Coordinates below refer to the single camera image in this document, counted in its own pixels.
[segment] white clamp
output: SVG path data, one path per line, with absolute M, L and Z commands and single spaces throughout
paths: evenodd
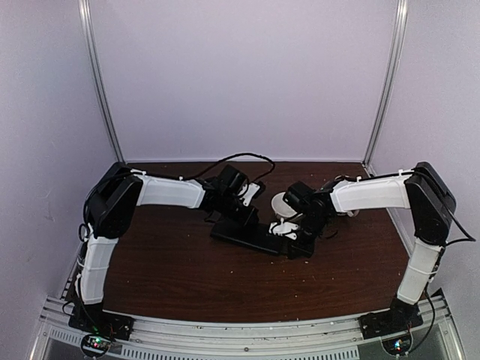
M 260 186 L 257 184 L 243 185 L 240 190 L 240 194 L 243 194 L 241 196 L 241 200 L 243 200 L 243 205 L 249 206 L 250 202 L 252 201 L 258 190 L 260 190 Z
M 296 223 L 284 223 L 284 219 L 282 219 L 280 223 L 271 223 L 268 233 L 278 236 L 286 236 L 287 238 L 296 240 L 297 234 L 295 234 L 295 231 L 298 229 L 299 225 Z

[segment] black rectangular object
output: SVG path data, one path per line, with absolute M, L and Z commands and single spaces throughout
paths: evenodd
M 210 236 L 271 255 L 279 255 L 283 247 L 282 238 L 269 235 L 269 225 L 263 223 L 242 227 L 235 221 L 219 220 L 211 229 Z

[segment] brown wooden surface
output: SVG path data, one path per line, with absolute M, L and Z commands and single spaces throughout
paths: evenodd
M 267 163 L 235 163 L 254 176 Z M 191 175 L 204 163 L 135 164 Z M 339 174 L 362 175 L 357 163 L 279 163 L 254 204 L 272 219 L 271 198 L 298 180 L 319 188 Z M 288 260 L 209 237 L 206 214 L 186 208 L 137 208 L 115 249 L 105 286 L 110 311 L 174 320 L 274 322 L 320 319 L 387 308 L 408 256 L 386 210 L 338 217 L 310 259 Z

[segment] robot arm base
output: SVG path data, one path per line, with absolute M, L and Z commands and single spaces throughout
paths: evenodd
M 358 322 L 363 338 L 366 340 L 405 332 L 422 325 L 423 319 L 417 304 L 407 304 L 395 297 L 388 310 L 367 313 L 360 316 Z

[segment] metal frame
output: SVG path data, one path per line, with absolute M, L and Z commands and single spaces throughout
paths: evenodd
M 80 19 L 82 20 L 83 32 L 87 43 L 88 55 L 90 57 L 91 70 L 93 72 L 95 91 L 97 93 L 98 103 L 105 122 L 106 132 L 113 147 L 117 161 L 124 162 L 122 150 L 120 149 L 119 138 L 117 137 L 115 127 L 113 125 L 112 114 L 105 93 L 104 81 L 100 71 L 100 63 L 98 61 L 97 47 L 95 46 L 95 36 L 93 32 L 92 16 L 90 14 L 90 1 L 79 0 Z
M 388 59 L 387 73 L 383 83 L 382 97 L 376 111 L 375 123 L 372 134 L 365 152 L 363 164 L 368 168 L 371 165 L 375 148 L 377 147 L 380 131 L 389 107 L 390 95 L 392 94 L 395 74 L 397 73 L 398 62 L 404 45 L 405 29 L 407 27 L 408 0 L 398 0 L 397 17 L 391 39 L 390 57 Z
M 450 360 L 464 360 L 452 315 L 445 299 L 434 298 L 436 323 Z M 62 312 L 65 301 L 47 298 L 40 315 L 40 328 L 30 360 L 44 359 L 49 339 L 77 346 L 81 331 L 68 327 L 69 316 Z M 430 326 L 432 311 L 429 303 L 419 303 L 424 325 Z M 72 306 L 65 307 L 70 313 Z M 358 346 L 379 341 L 362 339 L 358 318 L 361 314 L 330 319 L 264 322 L 216 323 L 187 322 L 132 316 L 135 319 L 129 341 L 118 340 L 109 354 L 119 359 L 334 359 L 335 353 L 347 353 L 358 359 Z

